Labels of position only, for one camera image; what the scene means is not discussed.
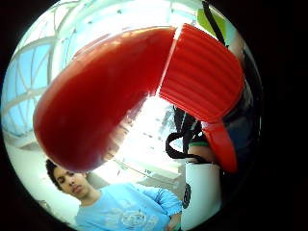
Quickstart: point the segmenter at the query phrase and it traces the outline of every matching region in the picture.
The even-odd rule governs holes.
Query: man's hair
[[[54,185],[58,188],[58,190],[62,190],[59,182],[57,181],[55,175],[54,175],[54,170],[57,166],[50,161],[49,159],[46,160],[46,168],[47,168],[47,174],[50,178],[50,180],[54,183]]]

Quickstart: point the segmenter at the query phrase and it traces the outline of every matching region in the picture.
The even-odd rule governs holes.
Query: young man
[[[172,192],[140,184],[121,183],[95,189],[85,173],[74,173],[46,161],[55,186],[81,203],[78,228],[102,230],[174,230],[180,223],[182,202]]]

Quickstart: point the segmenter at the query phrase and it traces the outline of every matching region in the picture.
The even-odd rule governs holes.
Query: human hand
[[[165,231],[173,231],[175,226],[180,222],[181,222],[181,213],[172,215],[170,222],[165,227]]]

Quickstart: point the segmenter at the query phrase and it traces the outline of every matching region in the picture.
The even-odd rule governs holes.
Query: printed graphic on shirt
[[[104,218],[104,225],[113,230],[124,226],[127,230],[140,228],[142,231],[152,231],[159,220],[154,215],[148,217],[141,209],[122,211],[118,208],[112,208]]]

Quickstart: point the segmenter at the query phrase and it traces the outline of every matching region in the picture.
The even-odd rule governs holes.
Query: person
[[[182,202],[166,189],[136,183],[96,189],[85,173],[68,171],[49,159],[46,168],[60,191],[80,201],[75,216],[78,229],[170,231],[180,225]]]

